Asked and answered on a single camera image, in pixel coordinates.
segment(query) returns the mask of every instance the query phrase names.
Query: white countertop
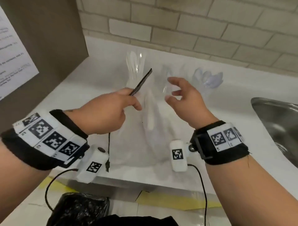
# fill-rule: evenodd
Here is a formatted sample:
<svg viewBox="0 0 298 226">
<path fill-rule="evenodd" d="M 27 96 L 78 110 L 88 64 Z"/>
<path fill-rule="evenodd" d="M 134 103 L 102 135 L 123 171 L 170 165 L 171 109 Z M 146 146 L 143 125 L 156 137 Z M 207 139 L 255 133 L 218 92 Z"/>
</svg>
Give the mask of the white countertop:
<svg viewBox="0 0 298 226">
<path fill-rule="evenodd" d="M 36 109 L 78 108 L 100 94 L 122 88 L 121 84 L 127 79 L 128 74 L 125 56 L 129 50 L 142 49 L 147 52 L 144 71 L 152 67 L 153 71 L 158 73 L 163 64 L 171 66 L 176 72 L 175 75 L 178 75 L 183 65 L 189 76 L 192 76 L 198 67 L 211 70 L 213 73 L 222 71 L 224 83 L 210 96 L 207 102 L 208 108 L 221 120 L 232 122 L 237 127 L 244 136 L 252 156 L 298 199 L 298 169 L 276 147 L 251 106 L 253 97 L 298 103 L 298 78 L 92 37 L 86 37 L 86 44 L 90 57 L 57 86 Z M 175 123 L 182 128 L 182 140 L 188 142 L 193 130 L 177 116 Z M 107 148 L 107 141 L 107 135 L 92 135 L 88 138 L 89 144 L 95 143 L 103 148 Z M 197 156 L 192 158 L 190 163 L 195 164 L 201 171 L 206 192 L 215 194 L 204 161 Z M 100 183 L 101 177 L 202 191 L 201 181 L 195 170 L 189 169 L 184 173 L 173 172 L 169 161 L 150 167 L 111 166 L 110 172 L 101 172 L 95 182 Z"/>
</svg>

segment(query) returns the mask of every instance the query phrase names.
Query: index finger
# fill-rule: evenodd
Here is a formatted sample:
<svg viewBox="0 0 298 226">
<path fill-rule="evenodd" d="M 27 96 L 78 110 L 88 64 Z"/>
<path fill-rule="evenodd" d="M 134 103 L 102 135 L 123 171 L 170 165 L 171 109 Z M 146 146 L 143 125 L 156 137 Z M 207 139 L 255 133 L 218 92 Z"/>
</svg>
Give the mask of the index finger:
<svg viewBox="0 0 298 226">
<path fill-rule="evenodd" d="M 169 77 L 168 81 L 172 85 L 180 87 L 182 90 L 192 87 L 192 85 L 188 81 L 186 81 L 184 78 Z"/>
<path fill-rule="evenodd" d="M 126 108 L 128 106 L 133 106 L 136 110 L 140 111 L 142 110 L 142 105 L 138 101 L 138 99 L 134 96 L 123 96 L 123 108 Z"/>
</svg>

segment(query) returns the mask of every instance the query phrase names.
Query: paper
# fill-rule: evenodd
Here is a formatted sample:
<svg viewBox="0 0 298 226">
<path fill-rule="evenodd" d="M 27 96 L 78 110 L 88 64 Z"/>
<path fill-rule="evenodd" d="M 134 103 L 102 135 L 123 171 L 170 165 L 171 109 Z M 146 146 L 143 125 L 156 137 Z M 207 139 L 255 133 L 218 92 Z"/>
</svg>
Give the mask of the paper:
<svg viewBox="0 0 298 226">
<path fill-rule="evenodd" d="M 0 7 L 0 100 L 37 74 L 35 64 Z"/>
</svg>

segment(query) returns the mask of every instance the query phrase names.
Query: sink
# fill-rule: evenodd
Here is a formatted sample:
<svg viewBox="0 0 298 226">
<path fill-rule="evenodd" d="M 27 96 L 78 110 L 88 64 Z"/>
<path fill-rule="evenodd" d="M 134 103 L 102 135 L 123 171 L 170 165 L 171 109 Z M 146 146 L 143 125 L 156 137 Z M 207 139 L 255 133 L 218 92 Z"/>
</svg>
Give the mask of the sink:
<svg viewBox="0 0 298 226">
<path fill-rule="evenodd" d="M 251 104 L 279 150 L 298 168 L 298 105 L 261 97 Z"/>
</svg>

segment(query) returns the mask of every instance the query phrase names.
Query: tiled floor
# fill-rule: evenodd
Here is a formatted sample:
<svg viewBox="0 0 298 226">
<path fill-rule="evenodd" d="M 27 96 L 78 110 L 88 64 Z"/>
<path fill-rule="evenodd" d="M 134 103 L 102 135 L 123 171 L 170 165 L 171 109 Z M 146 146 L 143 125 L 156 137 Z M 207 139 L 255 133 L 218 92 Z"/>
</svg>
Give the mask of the tiled floor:
<svg viewBox="0 0 298 226">
<path fill-rule="evenodd" d="M 45 226 L 51 211 L 44 201 L 44 189 L 37 188 L 24 200 L 0 226 Z M 49 191 L 48 200 L 51 206 L 55 206 L 63 192 Z M 207 226 L 231 225 L 222 208 L 207 210 Z M 203 226 L 204 210 L 180 211 L 169 208 L 139 205 L 135 202 L 111 200 L 109 214 L 118 216 L 153 216 L 164 218 L 172 216 L 178 225 Z"/>
</svg>

